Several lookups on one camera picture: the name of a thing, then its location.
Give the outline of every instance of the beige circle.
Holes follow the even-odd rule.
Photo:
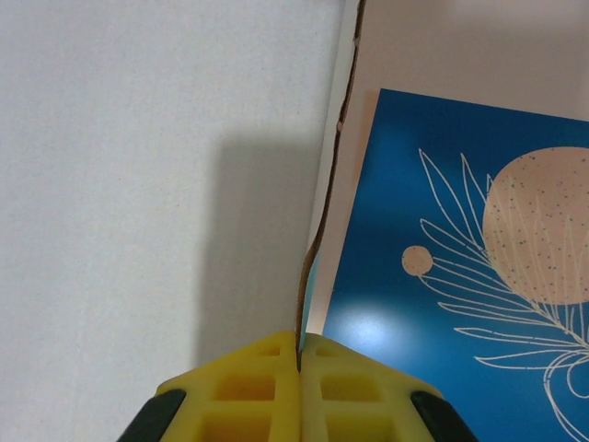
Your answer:
[[[423,246],[411,246],[403,251],[401,264],[411,276],[423,276],[432,270],[433,257]]]
[[[491,265],[517,294],[556,305],[589,300],[589,149],[552,147],[505,166],[483,216]]]

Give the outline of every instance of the printed illustration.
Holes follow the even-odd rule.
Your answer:
[[[476,359],[487,366],[542,371],[548,401],[564,431],[572,440],[589,441],[558,405],[552,387],[561,376],[572,396],[589,399],[587,386],[578,385],[587,374],[582,366],[589,365],[589,149],[530,152],[494,179],[487,176],[484,187],[462,156],[460,192],[424,152],[420,157],[446,223],[421,220],[439,254],[410,246],[403,268],[445,298],[438,302],[441,308],[489,323],[457,332],[521,344],[518,353]],[[483,204],[482,213],[474,199]],[[456,207],[459,219],[448,214],[446,204]],[[531,327],[513,334],[511,324]],[[538,336],[538,327],[550,329],[554,337]],[[589,411],[588,405],[579,404]]]
[[[481,442],[589,442],[589,122],[381,90],[324,335]]]

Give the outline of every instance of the white wall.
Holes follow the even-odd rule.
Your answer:
[[[294,326],[342,3],[0,0],[2,440]]]

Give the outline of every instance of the white line drawing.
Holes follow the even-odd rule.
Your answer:
[[[583,431],[567,418],[553,389],[555,376],[561,373],[572,396],[589,399],[589,391],[580,391],[573,380],[575,369],[589,363],[589,183],[584,183],[589,169],[573,180],[574,190],[566,177],[558,178],[562,155],[571,154],[589,165],[589,149],[539,150],[519,157],[495,179],[487,175],[483,186],[464,155],[462,182],[452,185],[430,157],[422,150],[419,154],[445,222],[421,220],[422,232],[437,252],[432,255],[423,246],[409,247],[403,253],[403,268],[445,298],[438,302],[440,308],[489,323],[488,327],[457,327],[456,332],[521,344],[521,352],[475,359],[491,367],[543,371],[544,391],[562,429],[574,441],[589,442],[586,424]],[[536,155],[551,164],[536,166]],[[559,181],[525,189],[529,182],[521,177],[545,180],[544,167],[556,168],[553,174]],[[587,207],[587,227],[572,216],[578,213],[580,201]],[[502,327],[515,328],[516,333],[504,332]]]

